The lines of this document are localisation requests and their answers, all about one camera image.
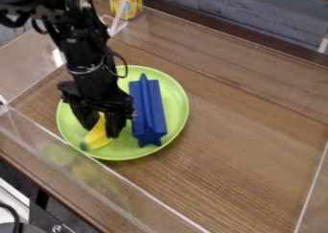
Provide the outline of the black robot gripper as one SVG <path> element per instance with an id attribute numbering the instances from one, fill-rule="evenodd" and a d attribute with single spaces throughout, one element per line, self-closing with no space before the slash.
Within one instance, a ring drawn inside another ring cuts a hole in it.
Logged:
<path id="1" fill-rule="evenodd" d="M 118 138 L 134 113 L 134 98 L 119 87 L 126 75 L 119 75 L 115 67 L 69 67 L 68 72 L 72 80 L 60 82 L 57 88 L 75 118 L 83 128 L 91 130 L 99 121 L 99 112 L 104 113 L 105 136 Z"/>

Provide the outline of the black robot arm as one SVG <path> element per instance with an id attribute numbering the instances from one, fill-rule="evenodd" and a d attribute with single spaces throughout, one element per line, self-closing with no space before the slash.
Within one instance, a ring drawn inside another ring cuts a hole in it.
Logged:
<path id="1" fill-rule="evenodd" d="M 107 26 L 92 0 L 0 0 L 0 25 L 26 23 L 51 37 L 64 55 L 73 78 L 57 88 L 75 118 L 87 129 L 104 119 L 104 135 L 118 137 L 134 117 L 134 98 L 118 86 L 126 76 L 115 61 L 123 57 L 107 46 Z"/>

